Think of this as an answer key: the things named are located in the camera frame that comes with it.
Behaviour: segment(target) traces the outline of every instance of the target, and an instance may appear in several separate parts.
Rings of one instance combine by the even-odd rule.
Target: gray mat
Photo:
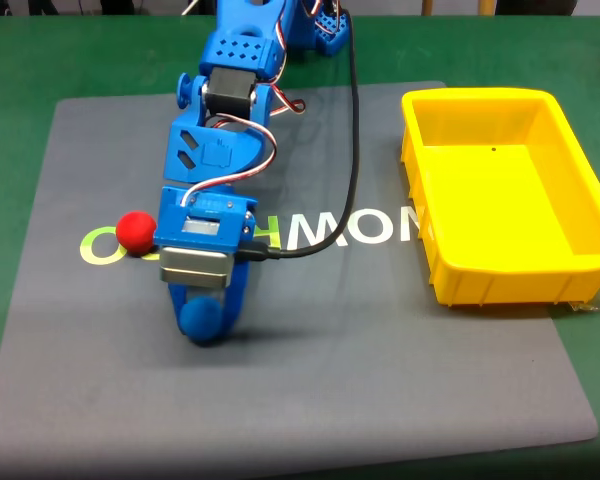
[[[427,285],[406,209],[401,223],[399,105],[435,86],[361,88],[347,245],[254,265],[240,325],[212,349],[178,332],[155,261],[79,253],[125,212],[157,213],[173,95],[61,102],[0,352],[0,466],[248,477],[594,437],[546,311],[450,310]],[[283,246],[295,214],[302,246],[320,212],[340,216],[350,100],[347,87],[291,94],[306,115],[272,122],[280,155],[239,189],[260,199],[261,228],[277,216]]]

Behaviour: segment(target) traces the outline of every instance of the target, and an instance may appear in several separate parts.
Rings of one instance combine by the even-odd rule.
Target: yellow plastic bin
[[[438,301],[587,302],[600,289],[600,183],[553,96],[402,97],[407,170]]]

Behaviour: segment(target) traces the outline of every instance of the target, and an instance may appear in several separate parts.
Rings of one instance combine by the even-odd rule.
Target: black cable
[[[356,197],[356,187],[358,184],[358,171],[360,170],[360,100],[358,98],[358,74],[356,72],[356,45],[353,31],[353,21],[348,10],[342,13],[347,17],[349,23],[349,69],[351,71],[351,138],[352,138],[352,158],[351,158],[351,176],[349,178],[349,189],[347,199],[342,210],[342,216],[336,228],[327,235],[322,241],[315,245],[298,248],[297,250],[280,250],[269,247],[263,242],[245,242],[240,244],[237,257],[240,260],[251,260],[261,262],[269,258],[300,258],[321,252],[332,245],[336,239],[342,235],[347,227],[349,217],[353,211],[353,202]]]

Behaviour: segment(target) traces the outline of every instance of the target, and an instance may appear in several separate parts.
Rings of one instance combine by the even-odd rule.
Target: blue ball
[[[215,298],[195,297],[180,311],[180,330],[196,343],[207,343],[222,333],[222,306]]]

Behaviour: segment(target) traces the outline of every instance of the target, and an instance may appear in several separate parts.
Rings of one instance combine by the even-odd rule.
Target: robotic arm
[[[190,184],[162,189],[154,243],[160,272],[168,283],[180,331],[198,344],[226,336],[235,324],[248,277],[249,261],[316,253],[342,233],[353,207],[358,172],[357,82],[351,18],[339,0],[311,10],[302,0],[219,0],[217,29],[210,35],[199,75],[183,73],[177,102],[185,112],[172,124],[164,177]],[[266,169],[277,144],[270,117],[304,111],[277,86],[287,47],[335,54],[350,38],[354,97],[354,161],[347,202],[338,228],[323,242],[295,251],[253,241],[257,200],[235,193],[231,184]],[[273,98],[282,106],[272,109]],[[220,120],[207,125],[212,117]],[[237,122],[243,132],[223,130]],[[263,159],[265,143],[273,146]]]

